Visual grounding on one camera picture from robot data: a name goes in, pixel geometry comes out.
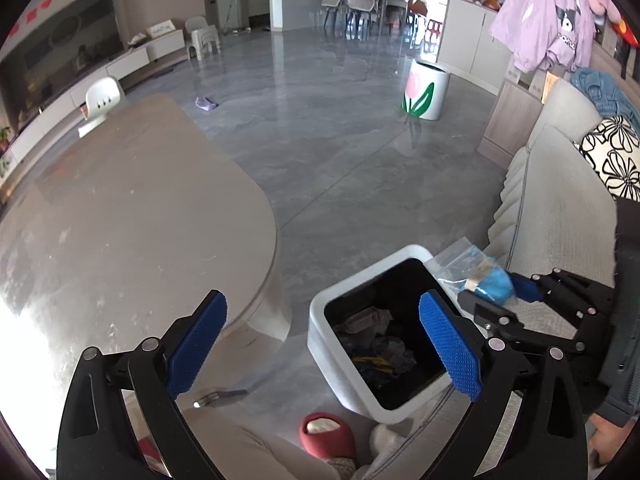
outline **blue denim garment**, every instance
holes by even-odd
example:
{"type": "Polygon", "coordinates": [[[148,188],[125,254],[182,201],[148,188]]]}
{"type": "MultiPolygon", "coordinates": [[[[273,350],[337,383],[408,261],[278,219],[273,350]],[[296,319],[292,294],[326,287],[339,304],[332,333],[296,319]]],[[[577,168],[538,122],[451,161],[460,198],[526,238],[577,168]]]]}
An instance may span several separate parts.
{"type": "Polygon", "coordinates": [[[585,94],[603,117],[624,117],[640,136],[640,113],[618,88],[610,74],[593,68],[579,68],[571,84],[585,94]]]}

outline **sofa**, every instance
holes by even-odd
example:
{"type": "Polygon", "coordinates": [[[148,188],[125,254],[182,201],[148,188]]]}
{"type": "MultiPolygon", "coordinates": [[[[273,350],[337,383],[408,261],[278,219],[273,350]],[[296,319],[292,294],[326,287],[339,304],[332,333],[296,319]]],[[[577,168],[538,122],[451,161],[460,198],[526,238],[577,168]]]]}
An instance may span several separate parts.
{"type": "MultiPolygon", "coordinates": [[[[502,205],[488,232],[488,255],[524,276],[554,267],[613,286],[614,200],[574,146],[600,115],[591,102],[564,80],[549,94],[527,144],[509,166],[502,205]]],[[[572,337],[574,329],[546,305],[515,307],[527,328],[572,337]]],[[[469,405],[452,387],[439,393],[411,419],[378,426],[371,447],[377,455],[360,472],[364,479],[420,478],[436,459],[469,405]]],[[[518,412],[512,394],[496,437],[478,472],[497,464],[518,412]]]]}

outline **throw pillow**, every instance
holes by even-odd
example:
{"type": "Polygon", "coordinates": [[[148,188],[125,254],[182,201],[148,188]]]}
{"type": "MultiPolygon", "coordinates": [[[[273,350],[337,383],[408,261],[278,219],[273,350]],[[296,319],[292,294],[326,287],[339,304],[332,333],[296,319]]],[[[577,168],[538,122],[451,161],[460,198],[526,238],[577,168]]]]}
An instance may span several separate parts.
{"type": "Polygon", "coordinates": [[[640,139],[624,117],[603,119],[575,146],[612,195],[640,202],[640,139]]]}

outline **floor seam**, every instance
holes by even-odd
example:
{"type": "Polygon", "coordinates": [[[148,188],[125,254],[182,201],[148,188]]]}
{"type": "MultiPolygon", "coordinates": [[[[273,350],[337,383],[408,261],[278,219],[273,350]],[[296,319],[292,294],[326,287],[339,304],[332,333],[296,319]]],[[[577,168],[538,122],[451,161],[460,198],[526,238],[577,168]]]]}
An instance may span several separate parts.
{"type": "Polygon", "coordinates": [[[314,202],[316,202],[320,197],[324,196],[326,193],[328,193],[330,190],[332,190],[345,177],[347,177],[351,173],[353,173],[353,171],[355,171],[357,168],[359,168],[361,165],[363,165],[365,162],[367,162],[372,156],[374,156],[377,152],[382,150],[382,148],[386,148],[389,144],[391,144],[394,140],[396,140],[398,137],[400,137],[407,130],[408,130],[408,125],[405,123],[404,127],[402,128],[402,130],[395,137],[389,139],[388,142],[386,142],[385,144],[380,146],[375,152],[372,152],[370,155],[368,155],[366,158],[364,158],[358,164],[356,164],[353,168],[351,168],[349,171],[347,171],[347,173],[345,173],[338,180],[336,180],[333,184],[331,184],[327,189],[325,189],[322,193],[320,193],[318,196],[316,196],[311,202],[309,202],[305,206],[303,206],[303,208],[300,209],[300,211],[298,211],[297,213],[295,213],[295,215],[293,215],[289,220],[284,222],[284,224],[282,224],[278,230],[282,231],[287,225],[289,225],[293,220],[295,220],[298,216],[300,216],[300,214],[302,212],[304,212],[309,206],[311,206],[314,202]]]}

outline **purple slipper on floor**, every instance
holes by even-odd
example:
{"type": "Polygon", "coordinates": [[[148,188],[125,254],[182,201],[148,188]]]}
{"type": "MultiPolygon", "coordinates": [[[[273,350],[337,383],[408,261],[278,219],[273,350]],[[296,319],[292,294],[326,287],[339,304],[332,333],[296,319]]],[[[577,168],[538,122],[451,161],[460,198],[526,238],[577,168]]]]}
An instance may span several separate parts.
{"type": "Polygon", "coordinates": [[[218,103],[213,102],[208,97],[198,97],[196,99],[196,106],[198,108],[200,108],[201,110],[204,110],[206,112],[210,112],[210,111],[215,110],[216,108],[218,108],[218,103]]]}

